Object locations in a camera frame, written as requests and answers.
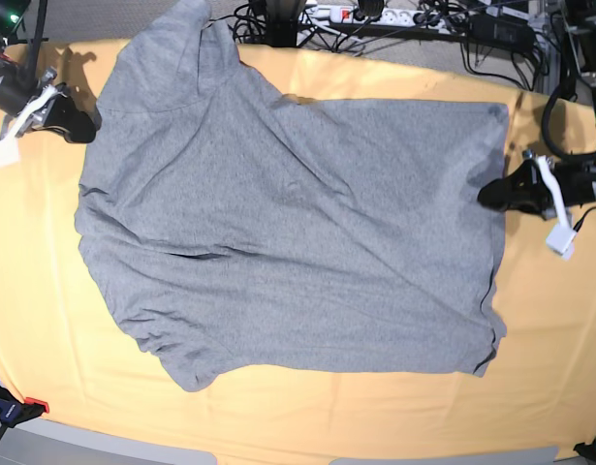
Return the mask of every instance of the t-shirt sleeve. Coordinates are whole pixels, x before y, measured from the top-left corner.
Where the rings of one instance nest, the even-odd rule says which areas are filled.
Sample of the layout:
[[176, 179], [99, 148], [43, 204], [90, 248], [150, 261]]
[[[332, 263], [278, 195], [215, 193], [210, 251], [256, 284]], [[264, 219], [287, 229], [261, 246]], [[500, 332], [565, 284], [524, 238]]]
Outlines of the t-shirt sleeve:
[[119, 54], [99, 110], [158, 112], [205, 98], [239, 64], [224, 21], [209, 22], [206, 0], [180, 0]]

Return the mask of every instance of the white label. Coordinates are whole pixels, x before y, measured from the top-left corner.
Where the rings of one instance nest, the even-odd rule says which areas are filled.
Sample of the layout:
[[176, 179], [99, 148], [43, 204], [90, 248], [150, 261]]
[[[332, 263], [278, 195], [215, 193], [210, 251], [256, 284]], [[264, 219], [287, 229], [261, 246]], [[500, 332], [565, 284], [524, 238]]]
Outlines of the white label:
[[0, 140], [0, 168], [19, 163], [19, 147], [16, 138]]

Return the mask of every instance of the cable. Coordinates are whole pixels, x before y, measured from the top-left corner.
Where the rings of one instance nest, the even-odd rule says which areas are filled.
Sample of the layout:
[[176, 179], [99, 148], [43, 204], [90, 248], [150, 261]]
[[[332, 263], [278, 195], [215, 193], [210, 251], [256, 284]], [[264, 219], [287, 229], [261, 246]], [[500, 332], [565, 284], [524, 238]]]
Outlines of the cable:
[[553, 112], [553, 109], [556, 106], [558, 97], [560, 97], [560, 93], [562, 92], [563, 88], [565, 88], [567, 85], [571, 85], [572, 82], [575, 83], [576, 80], [576, 76], [568, 76], [566, 79], [560, 81], [558, 85], [556, 85], [556, 88], [549, 96], [548, 102], [546, 103], [546, 107], [543, 111], [543, 116], [541, 118], [541, 136], [545, 141], [549, 151], [564, 162], [596, 162], [596, 151], [581, 153], [577, 155], [566, 153], [564, 150], [562, 150], [560, 147], [556, 145], [556, 143], [552, 140], [551, 135], [549, 134], [549, 120], [551, 119], [551, 113]]
[[381, 16], [386, 8], [385, 0], [358, 0], [358, 10], [363, 16]]
[[476, 68], [478, 68], [479, 66], [481, 66], [483, 63], [485, 63], [485, 60], [487, 60], [487, 58], [491, 55], [491, 53], [493, 52], [493, 46], [491, 46], [489, 48], [489, 50], [487, 51], [487, 53], [483, 54], [483, 58], [479, 59], [479, 54], [483, 52], [483, 46], [481, 46], [481, 50], [479, 50], [477, 48], [477, 53], [475, 55], [475, 59], [474, 59], [474, 66]]
[[320, 32], [320, 27], [315, 24], [313, 22], [312, 17], [310, 17], [310, 13], [308, 12], [308, 10], [304, 10], [304, 15], [306, 16], [306, 19], [308, 19], [308, 23], [312, 26], [312, 29], [314, 30], [313, 33], [311, 33], [310, 36], [308, 36], [308, 38], [306, 38], [305, 40], [303, 40], [299, 45], [298, 48], [302, 48], [304, 47], [306, 44], [312, 42], [313, 36], [317, 36], [319, 37], [319, 39], [321, 39], [321, 41], [326, 45], [326, 50], [327, 51], [331, 51], [334, 52], [332, 46], [328, 43], [328, 41], [326, 40], [326, 38], [323, 36], [323, 34]]
[[[354, 15], [356, 13], [356, 11], [359, 9], [358, 6], [356, 6], [353, 10], [352, 10], [352, 14]], [[345, 15], [342, 15], [340, 18], [340, 23], [343, 24], [345, 22]], [[340, 33], [339, 35], [337, 35], [334, 38], [334, 42], [332, 43], [332, 53], [338, 53], [339, 52], [339, 48], [338, 48], [338, 40], [341, 38], [342, 33]]]
[[470, 75], [484, 76], [484, 77], [488, 77], [488, 78], [500, 78], [500, 79], [504, 79], [504, 80], [507, 80], [508, 82], [516, 85], [521, 90], [524, 90], [523, 84], [521, 82], [519, 82], [518, 80], [513, 79], [512, 77], [503, 76], [503, 75], [497, 75], [495, 73], [482, 73], [482, 72], [477, 71], [474, 68], [472, 68], [472, 65], [470, 63], [470, 41], [469, 40], [466, 40], [466, 42], [465, 42], [465, 50], [464, 50], [463, 46], [464, 46], [464, 43], [460, 43], [459, 44], [459, 49], [461, 51], [461, 61], [463, 62], [463, 68]]
[[[498, 7], [503, 7], [503, 6], [505, 7], [507, 5], [514, 5], [516, 3], [526, 3], [526, 2], [531, 2], [531, 1], [535, 1], [535, 0], [507, 0], [505, 2], [498, 3]], [[479, 6], [475, 6], [475, 7], [471, 7], [471, 8], [466, 8], [466, 9], [463, 9], [462, 11], [460, 11], [460, 12], [453, 13], [453, 14], [450, 14], [450, 15], [445, 15], [445, 16], [436, 18], [437, 20], [430, 19], [430, 20], [428, 20], [428, 21], [426, 21], [424, 23], [417, 24], [415, 26], [404, 27], [403, 28], [403, 31], [413, 31], [413, 30], [416, 30], [416, 29], [421, 29], [421, 28], [426, 27], [426, 26], [429, 26], [429, 25], [435, 25], [435, 24], [437, 24], [442, 19], [444, 19], [444, 20], [446, 20], [446, 19], [452, 19], [452, 18], [455, 18], [455, 17], [467, 15], [470, 12], [477, 12], [479, 10], [485, 10], [487, 8], [489, 8], [489, 5], [479, 5]], [[366, 45], [371, 44], [373, 42], [381, 41], [382, 39], [386, 39], [388, 37], [391, 37], [391, 36], [393, 36], [395, 34], [398, 34], [399, 32], [401, 32], [401, 31], [392, 31], [392, 32], [389, 32], [387, 34], [384, 34], [383, 36], [376, 37], [376, 38], [373, 38], [373, 39], [368, 40], [368, 41], [364, 41], [364, 42], [362, 42], [362, 44], [366, 46]], [[352, 47], [354, 47], [354, 46], [353, 45], [348, 46], [343, 51], [349, 51]]]
[[355, 37], [364, 27], [366, 27], [367, 25], [369, 25], [374, 20], [375, 20], [375, 17], [368, 17], [366, 19], [366, 21], [364, 22], [364, 24], [361, 24], [360, 27], [358, 27], [354, 32], [350, 32], [345, 37], [343, 37], [343, 39], [336, 45], [335, 52], [336, 53], [339, 53], [340, 46], [343, 45], [343, 42], [351, 39], [352, 37]]
[[315, 37], [315, 34], [317, 34], [317, 29], [313, 27], [310, 29], [310, 34], [308, 34], [308, 37], [306, 37], [306, 39], [304, 39], [298, 44], [298, 48], [302, 48], [310, 41], [312, 41], [313, 37]]
[[548, 41], [548, 43], [554, 47], [556, 49], [556, 51], [560, 54], [562, 54], [562, 48], [560, 48], [560, 45], [557, 44], [556, 42], [554, 42], [547, 34], [540, 32], [540, 31], [535, 31], [535, 34], [543, 37], [546, 41]]
[[580, 218], [580, 220], [579, 220], [579, 221], [576, 223], [576, 225], [575, 225], [575, 226], [573, 226], [573, 229], [574, 229], [574, 231], [575, 231], [576, 233], [579, 233], [579, 232], [580, 232], [580, 230], [581, 230], [581, 227], [582, 227], [582, 226], [583, 226], [583, 224], [584, 224], [584, 220], [585, 220], [585, 219], [586, 219], [586, 217], [588, 216], [588, 213], [590, 213], [591, 211], [594, 211], [594, 210], [596, 210], [596, 206], [593, 206], [593, 207], [591, 207], [591, 208], [588, 208], [588, 209], [587, 209], [587, 210], [584, 212], [584, 214], [583, 214], [583, 215], [581, 215], [581, 218]]
[[523, 73], [523, 71], [519, 67], [518, 62], [515, 60], [516, 56], [517, 56], [517, 54], [514, 51], [512, 51], [511, 52], [511, 63], [513, 63], [513, 68], [515, 69], [515, 71], [518, 72], [518, 76], [521, 79], [521, 82], [523, 83], [525, 90], [532, 90], [530, 83], [528, 82], [528, 78], [526, 77], [526, 75]]
[[[315, 35], [319, 37], [319, 39], [321, 39], [321, 41], [326, 45], [324, 46], [320, 46], [318, 44], [315, 44], [315, 46], [317, 46], [319, 49], [325, 49], [327, 51], [331, 51], [331, 52], [335, 52], [335, 47], [339, 41], [339, 39], [343, 38], [346, 36], [346, 34], [337, 31], [336, 29], [333, 29], [331, 27], [329, 27], [327, 24], [328, 22], [325, 21], [325, 23], [322, 23], [321, 21], [319, 21], [318, 19], [314, 19], [310, 16], [308, 10], [305, 10], [303, 13], [306, 18], [308, 19], [308, 24], [310, 24], [311, 30], [314, 29]], [[334, 41], [332, 43], [332, 45], [329, 44], [329, 42], [326, 40], [326, 38], [324, 37], [324, 33], [326, 34], [330, 34], [334, 37]], [[354, 44], [360, 45], [363, 40], [359, 39], [357, 37], [349, 37], [349, 40], [351, 40]], [[300, 47], [304, 47], [307, 44], [307, 42], [302, 41], [299, 46]], [[354, 56], [358, 56], [360, 55], [364, 50], [364, 47], [359, 48], [356, 52], [354, 52]]]
[[22, 69], [22, 85], [26, 89], [31, 89], [35, 85], [35, 75], [37, 74], [37, 62], [39, 61], [39, 50], [44, 39], [44, 29], [46, 27], [47, 0], [39, 0], [39, 9], [37, 10], [37, 25], [35, 26], [35, 36], [30, 47], [28, 59]]
[[228, 24], [229, 29], [233, 33], [233, 40], [240, 44], [261, 44], [264, 41], [266, 34], [266, 21], [259, 19], [254, 12], [254, 5], [261, 3], [262, 0], [246, 3], [234, 9], [230, 15], [224, 15], [210, 19], [209, 22], [214, 22], [234, 18], [233, 24]]
[[580, 73], [578, 72], [578, 65], [576, 63], [575, 56], [572, 56], [573, 52], [571, 51], [571, 43], [565, 40], [566, 37], [560, 38], [556, 33], [556, 27], [553, 21], [553, 18], [555, 16], [562, 16], [562, 12], [556, 10], [555, 12], [551, 12], [549, 14], [549, 26], [551, 27], [551, 32], [553, 33], [553, 36], [556, 38], [556, 42], [560, 46], [560, 56], [564, 60], [565, 66], [563, 68], [565, 69], [565, 74], [566, 76], [577, 76], [580, 82], [588, 86], [586, 81], [581, 78]]
[[[524, 81], [524, 83], [526, 84], [527, 90], [529, 90], [529, 91], [534, 91], [536, 89], [540, 76], [549, 75], [549, 61], [547, 60], [545, 53], [540, 48], [538, 48], [536, 45], [533, 47], [532, 51], [533, 51], [533, 53], [531, 55], [528, 55], [526, 53], [516, 53], [516, 52], [511, 53], [511, 57], [512, 57], [511, 61], [513, 62], [513, 67], [516, 69], [518, 74], [522, 77], [521, 79]], [[534, 53], [537, 53], [539, 55], [538, 59], [534, 55]], [[523, 71], [518, 66], [517, 62], [515, 61], [516, 55], [521, 56], [526, 61], [526, 63], [529, 63], [528, 68], [530, 69], [530, 72], [532, 73], [531, 81], [527, 80], [525, 74], [523, 73]]]
[[[415, 17], [414, 21], [423, 24], [426, 20], [433, 22], [444, 20], [452, 29], [465, 32], [468, 28], [466, 9], [466, 6], [451, 3], [451, 0], [421, 0], [419, 2], [419, 10], [423, 10], [424, 14]], [[465, 17], [457, 18], [456, 16], [451, 16], [450, 13], [461, 13], [461, 16]]]

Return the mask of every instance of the black cable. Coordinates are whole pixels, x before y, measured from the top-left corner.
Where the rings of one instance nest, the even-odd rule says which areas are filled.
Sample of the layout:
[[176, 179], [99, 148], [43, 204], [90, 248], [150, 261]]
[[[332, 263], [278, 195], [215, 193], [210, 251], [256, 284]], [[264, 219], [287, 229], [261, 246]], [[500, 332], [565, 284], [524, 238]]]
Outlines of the black cable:
[[39, 61], [39, 50], [44, 39], [44, 29], [46, 27], [47, 0], [39, 0], [37, 10], [37, 25], [35, 26], [35, 36], [30, 48], [28, 59], [22, 72], [22, 85], [26, 89], [31, 89], [36, 82], [37, 62]]
[[435, 20], [435, 15], [432, 17], [432, 13], [436, 11], [436, 7], [435, 6], [431, 6], [429, 9], [426, 9], [423, 6], [423, 11], [424, 11], [423, 14], [414, 16], [414, 22], [416, 22], [420, 26], [423, 26], [424, 25], [425, 27], [428, 27], [428, 24], [427, 23], [429, 21], [431, 21], [431, 20], [433, 20], [433, 21]]
[[[538, 55], [539, 55], [538, 59], [534, 55], [535, 52], [538, 53]], [[528, 83], [527, 80], [526, 80], [526, 82], [528, 83], [528, 90], [534, 91], [537, 87], [537, 83], [539, 82], [539, 77], [549, 75], [549, 61], [548, 61], [545, 53], [537, 46], [533, 47], [532, 54], [528, 55], [526, 53], [522, 53], [522, 54], [520, 54], [520, 56], [527, 63], [529, 63], [528, 68], [530, 69], [530, 71], [532, 73], [532, 80], [530, 81], [531, 83]], [[515, 62], [514, 62], [514, 68], [516, 68], [516, 71], [518, 71], [518, 73], [521, 73], [521, 69], [518, 67], [517, 63], [515, 63]]]
[[306, 15], [306, 19], [308, 19], [308, 23], [314, 28], [315, 32], [314, 35], [311, 34], [306, 40], [302, 41], [301, 44], [298, 45], [298, 48], [302, 48], [304, 47], [306, 44], [312, 42], [312, 39], [314, 36], [319, 37], [319, 39], [321, 39], [321, 41], [326, 45], [326, 49], [328, 51], [332, 51], [334, 52], [333, 48], [330, 46], [330, 44], [328, 43], [328, 41], [326, 40], [326, 38], [323, 36], [323, 34], [319, 31], [319, 27], [313, 22], [312, 18], [310, 17], [310, 14], [308, 13], [308, 11], [304, 11], [304, 14]]
[[508, 82], [516, 85], [518, 88], [524, 90], [523, 84], [521, 82], [519, 82], [518, 80], [513, 79], [512, 77], [497, 75], [495, 73], [483, 73], [483, 72], [477, 71], [474, 68], [472, 68], [472, 65], [470, 63], [470, 41], [466, 40], [465, 50], [464, 50], [463, 46], [464, 46], [464, 43], [459, 43], [459, 48], [461, 50], [461, 61], [463, 62], [463, 68], [470, 75], [483, 76], [483, 77], [488, 77], [488, 78], [504, 79], [504, 80], [507, 80]]
[[540, 31], [535, 31], [535, 34], [543, 37], [552, 47], [555, 48], [555, 50], [558, 53], [562, 54], [562, 48], [560, 48], [560, 45], [557, 44], [556, 42], [554, 42], [547, 34], [540, 32]]
[[[506, 7], [507, 5], [514, 5], [516, 3], [526, 3], [526, 2], [530, 2], [530, 1], [533, 1], [533, 0], [507, 0], [507, 1], [504, 1], [504, 2], [498, 3], [498, 7], [503, 7], [503, 6]], [[489, 5], [479, 5], [479, 6], [475, 6], [475, 7], [468, 7], [468, 8], [463, 9], [460, 12], [453, 13], [453, 14], [446, 15], [446, 16], [442, 16], [442, 17], [439, 17], [439, 18], [436, 18], [437, 20], [432, 19], [432, 20], [429, 20], [427, 22], [424, 22], [424, 23], [421, 23], [421, 24], [417, 24], [415, 26], [404, 27], [403, 28], [403, 31], [413, 31], [413, 30], [416, 30], [416, 29], [421, 29], [421, 28], [426, 27], [426, 26], [429, 26], [429, 25], [437, 24], [442, 19], [444, 19], [444, 20], [446, 20], [446, 19], [452, 19], [452, 18], [455, 18], [455, 17], [467, 15], [470, 12], [477, 12], [479, 10], [485, 10], [487, 8], [489, 8]], [[387, 39], [388, 37], [391, 37], [391, 36], [393, 36], [395, 34], [398, 34], [399, 32], [400, 31], [395, 30], [395, 31], [389, 32], [387, 34], [384, 34], [383, 36], [375, 37], [375, 38], [373, 38], [373, 39], [371, 39], [369, 41], [363, 41], [363, 42], [360, 43], [360, 45], [366, 46], [366, 45], [371, 44], [373, 42], [381, 41], [382, 39]], [[357, 45], [358, 44], [351, 44], [350, 46], [346, 47], [343, 51], [349, 51], [350, 49], [352, 49], [353, 47], [356, 47]]]
[[[352, 10], [352, 14], [354, 14], [358, 9], [359, 9], [358, 7], [355, 7]], [[344, 22], [345, 22], [345, 15], [342, 15], [341, 18], [340, 18], [340, 23], [343, 24]], [[336, 36], [334, 38], [334, 42], [332, 43], [332, 50], [331, 50], [333, 53], [338, 53], [339, 52], [338, 51], [338, 40], [339, 39], [340, 39], [340, 36]]]
[[470, 15], [467, 6], [457, 4], [448, 4], [448, 12], [458, 15], [446, 14], [442, 17], [447, 24], [451, 25], [456, 32], [467, 32], [469, 29]]
[[530, 83], [528, 82], [528, 78], [526, 77], [526, 74], [521, 70], [521, 68], [518, 65], [518, 62], [515, 59], [516, 56], [517, 56], [517, 54], [514, 51], [512, 51], [511, 52], [511, 63], [513, 64], [513, 68], [515, 69], [515, 71], [518, 72], [518, 76], [521, 79], [521, 82], [523, 83], [525, 90], [532, 90], [530, 88]]
[[240, 5], [234, 9], [232, 14], [210, 19], [209, 22], [212, 24], [220, 20], [234, 18], [235, 22], [228, 24], [229, 29], [233, 33], [233, 40], [241, 44], [260, 44], [264, 41], [266, 22], [264, 19], [259, 19], [255, 15], [253, 6], [261, 1], [258, 0], [257, 2]]
[[555, 16], [562, 16], [562, 12], [559, 10], [556, 10], [555, 12], [551, 12], [549, 14], [549, 26], [551, 27], [551, 32], [553, 33], [553, 36], [556, 38], [556, 42], [560, 46], [560, 56], [562, 57], [562, 59], [565, 62], [566, 75], [567, 76], [571, 76], [571, 75], [578, 76], [579, 80], [582, 83], [586, 84], [586, 81], [581, 79], [579, 76], [578, 65], [576, 63], [575, 56], [572, 56], [570, 54], [571, 43], [566, 40], [566, 34], [565, 34], [565, 37], [560, 38], [558, 36], [558, 34], [556, 33], [555, 23], [553, 22], [553, 18]]
[[584, 212], [584, 214], [583, 214], [583, 215], [581, 215], [581, 218], [580, 218], [580, 220], [579, 220], [579, 221], [576, 223], [576, 225], [575, 225], [575, 226], [573, 226], [573, 229], [574, 229], [574, 231], [575, 231], [576, 233], [579, 233], [579, 232], [580, 232], [580, 230], [581, 230], [581, 227], [582, 227], [582, 226], [583, 226], [583, 224], [584, 224], [584, 220], [585, 220], [585, 219], [586, 219], [586, 217], [588, 216], [588, 213], [590, 213], [591, 211], [594, 211], [594, 210], [596, 210], [596, 206], [593, 206], [593, 207], [591, 207], [591, 208], [588, 208], [588, 209], [587, 209], [587, 210]]
[[564, 150], [562, 150], [560, 147], [556, 145], [556, 143], [552, 140], [551, 135], [549, 134], [549, 120], [551, 119], [551, 113], [553, 112], [553, 109], [556, 106], [556, 102], [560, 97], [560, 93], [562, 92], [563, 88], [566, 88], [567, 85], [571, 85], [572, 82], [575, 83], [576, 80], [577, 78], [575, 76], [569, 76], [566, 79], [560, 81], [560, 83], [556, 85], [556, 88], [549, 96], [548, 102], [546, 103], [546, 107], [543, 111], [543, 116], [541, 118], [541, 137], [545, 141], [549, 151], [564, 162], [596, 162], [596, 151], [580, 153], [577, 155], [566, 153]]
[[339, 52], [339, 49], [340, 49], [340, 46], [343, 45], [343, 42], [351, 39], [352, 37], [355, 37], [364, 27], [366, 27], [367, 25], [369, 25], [374, 20], [375, 20], [374, 17], [368, 17], [366, 19], [366, 21], [364, 22], [364, 24], [361, 24], [360, 27], [358, 27], [355, 31], [350, 32], [349, 34], [346, 34], [345, 37], [343, 37], [343, 39], [336, 45], [335, 52], [338, 53]]
[[476, 59], [474, 60], [474, 66], [477, 68], [481, 66], [483, 63], [485, 63], [485, 60], [487, 60], [487, 58], [491, 55], [491, 53], [493, 52], [493, 46], [491, 46], [486, 53], [483, 53], [483, 57], [479, 60], [479, 53], [482, 52], [483, 47], [481, 46], [481, 51], [479, 52], [477, 49]]
[[315, 30], [313, 30], [313, 31], [310, 31], [310, 34], [308, 34], [308, 37], [306, 37], [306, 39], [304, 39], [303, 41], [301, 41], [301, 42], [298, 44], [298, 48], [302, 48], [302, 47], [304, 47], [306, 44], [308, 44], [308, 43], [309, 43], [309, 42], [310, 42], [310, 41], [313, 39], [313, 37], [315, 37], [315, 35], [316, 35], [316, 34], [317, 34], [317, 29], [315, 29]]

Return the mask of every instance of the gray floor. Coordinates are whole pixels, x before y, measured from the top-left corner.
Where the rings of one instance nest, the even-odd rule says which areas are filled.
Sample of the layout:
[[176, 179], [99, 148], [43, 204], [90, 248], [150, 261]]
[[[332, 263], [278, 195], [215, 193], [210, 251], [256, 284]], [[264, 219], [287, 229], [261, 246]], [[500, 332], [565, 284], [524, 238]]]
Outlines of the gray floor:
[[[246, 0], [210, 1], [213, 17], [228, 15], [235, 7], [246, 3]], [[320, 3], [348, 5], [355, 1], [320, 0]], [[388, 5], [391, 8], [414, 8], [415, 1], [389, 0]], [[130, 38], [174, 3], [175, 0], [49, 0], [46, 36], [59, 42]], [[29, 11], [27, 17], [31, 30], [34, 27], [33, 13]], [[383, 40], [370, 46], [366, 56], [465, 74], [457, 44]], [[485, 59], [480, 71], [515, 75], [509, 57], [498, 57], [495, 53]], [[488, 79], [506, 84], [499, 79]]]
[[[161, 461], [150, 461], [128, 457], [127, 450], [108, 453], [90, 449], [64, 441], [57, 441], [45, 436], [22, 430], [10, 430], [0, 443], [0, 465], [214, 465], [217, 463], [211, 454], [199, 452], [187, 459], [174, 459], [174, 454], [167, 449]], [[130, 452], [136, 451], [136, 444], [129, 445]], [[556, 448], [521, 450], [515, 452], [476, 455], [471, 457], [452, 457], [421, 460], [354, 460], [337, 459], [330, 465], [554, 465]], [[557, 465], [586, 465], [586, 461], [577, 458], [556, 462]]]

